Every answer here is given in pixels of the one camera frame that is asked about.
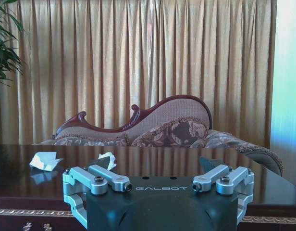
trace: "gold trim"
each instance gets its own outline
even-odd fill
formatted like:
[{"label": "gold trim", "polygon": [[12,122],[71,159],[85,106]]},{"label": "gold trim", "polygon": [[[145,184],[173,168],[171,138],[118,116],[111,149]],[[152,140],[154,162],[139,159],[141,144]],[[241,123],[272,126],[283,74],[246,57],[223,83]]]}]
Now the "gold trim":
[{"label": "gold trim", "polygon": [[[4,208],[0,208],[0,216],[32,216],[32,217],[73,218],[71,211],[26,210],[26,209],[4,209]],[[245,216],[243,218],[242,222],[296,225],[296,218]]]},{"label": "gold trim", "polygon": [[296,218],[245,216],[245,217],[243,217],[242,222],[245,222],[245,223],[270,223],[270,224],[296,225]]},{"label": "gold trim", "polygon": [[4,209],[4,208],[0,208],[0,215],[1,216],[60,217],[60,218],[73,217],[71,211]]}]

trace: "decorative pillow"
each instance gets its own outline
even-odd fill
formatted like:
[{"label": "decorative pillow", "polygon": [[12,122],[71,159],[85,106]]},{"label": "decorative pillow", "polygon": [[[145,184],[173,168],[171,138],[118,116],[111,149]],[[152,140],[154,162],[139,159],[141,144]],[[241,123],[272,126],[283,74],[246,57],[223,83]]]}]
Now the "decorative pillow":
[{"label": "decorative pillow", "polygon": [[54,145],[68,146],[128,146],[128,136],[124,134],[116,138],[95,139],[82,135],[68,135],[56,139]]},{"label": "decorative pillow", "polygon": [[137,137],[131,146],[137,147],[190,147],[197,140],[204,140],[208,129],[200,119],[180,117]]}]

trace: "black screw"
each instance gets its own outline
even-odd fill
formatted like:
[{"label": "black screw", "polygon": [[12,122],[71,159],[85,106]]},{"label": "black screw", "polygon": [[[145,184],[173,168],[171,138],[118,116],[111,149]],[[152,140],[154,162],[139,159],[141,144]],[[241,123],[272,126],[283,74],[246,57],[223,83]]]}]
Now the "black screw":
[{"label": "black screw", "polygon": [[222,176],[221,177],[221,182],[223,183],[228,183],[230,181],[229,177],[228,176]]},{"label": "black screw", "polygon": [[124,190],[125,190],[125,191],[128,191],[128,192],[131,191],[132,188],[133,188],[132,184],[126,184],[126,185],[124,186]]},{"label": "black screw", "polygon": [[95,177],[95,182],[103,182],[103,177],[97,176]]},{"label": "black screw", "polygon": [[199,192],[199,190],[201,190],[201,185],[198,184],[198,183],[194,183],[194,184],[192,185],[192,189],[193,189],[193,191],[195,191],[195,192]]}]

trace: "sofa cushion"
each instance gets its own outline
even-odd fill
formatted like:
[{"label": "sofa cushion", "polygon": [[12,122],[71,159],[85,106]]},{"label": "sofa cushion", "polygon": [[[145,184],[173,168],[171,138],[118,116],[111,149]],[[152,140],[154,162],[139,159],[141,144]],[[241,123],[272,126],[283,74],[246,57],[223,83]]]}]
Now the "sofa cushion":
[{"label": "sofa cushion", "polygon": [[68,135],[56,139],[54,145],[68,146],[128,146],[128,136],[126,134],[108,139],[95,139],[81,135]]},{"label": "sofa cushion", "polygon": [[203,140],[207,133],[207,126],[200,119],[191,116],[181,117],[163,123],[137,137],[131,146],[190,147],[195,141]]},{"label": "sofa cushion", "polygon": [[[201,143],[202,141],[196,141],[191,145],[191,148],[200,147]],[[265,147],[238,139],[230,133],[209,130],[205,143],[205,148],[235,148],[239,153],[264,165],[280,176],[284,171],[283,163],[277,154]]]}]

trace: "white paper napkin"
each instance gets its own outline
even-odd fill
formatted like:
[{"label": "white paper napkin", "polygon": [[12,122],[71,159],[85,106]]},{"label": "white paper napkin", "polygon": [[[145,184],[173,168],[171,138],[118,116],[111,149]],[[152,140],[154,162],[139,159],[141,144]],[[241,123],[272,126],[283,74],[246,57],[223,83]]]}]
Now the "white paper napkin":
[{"label": "white paper napkin", "polygon": [[55,159],[56,152],[38,152],[34,155],[32,161],[29,163],[31,167],[36,167],[44,171],[52,171],[55,166],[62,161]]},{"label": "white paper napkin", "polygon": [[116,164],[114,163],[116,158],[113,155],[113,153],[107,152],[105,154],[99,154],[98,159],[105,158],[105,157],[108,157],[108,156],[110,157],[110,163],[109,163],[109,166],[108,166],[108,170],[111,170],[112,168],[116,167]]}]

